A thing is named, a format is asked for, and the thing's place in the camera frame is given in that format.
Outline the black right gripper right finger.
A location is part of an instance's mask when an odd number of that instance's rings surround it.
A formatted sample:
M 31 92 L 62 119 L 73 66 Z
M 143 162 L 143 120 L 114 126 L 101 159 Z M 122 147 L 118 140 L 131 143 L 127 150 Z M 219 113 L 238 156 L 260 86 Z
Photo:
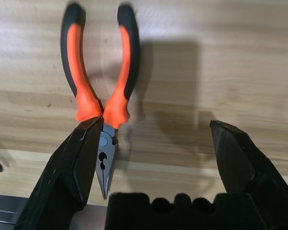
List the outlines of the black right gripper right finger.
M 247 193 L 270 230 L 288 230 L 288 185 L 253 143 L 236 126 L 210 122 L 216 162 L 228 193 Z

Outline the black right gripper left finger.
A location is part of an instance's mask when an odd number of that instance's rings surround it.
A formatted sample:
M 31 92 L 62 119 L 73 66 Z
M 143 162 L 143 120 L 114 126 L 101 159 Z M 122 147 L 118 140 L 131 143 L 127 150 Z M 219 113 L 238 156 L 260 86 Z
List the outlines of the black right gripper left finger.
M 14 229 L 69 229 L 89 198 L 102 125 L 97 117 L 81 122 L 55 150 Z

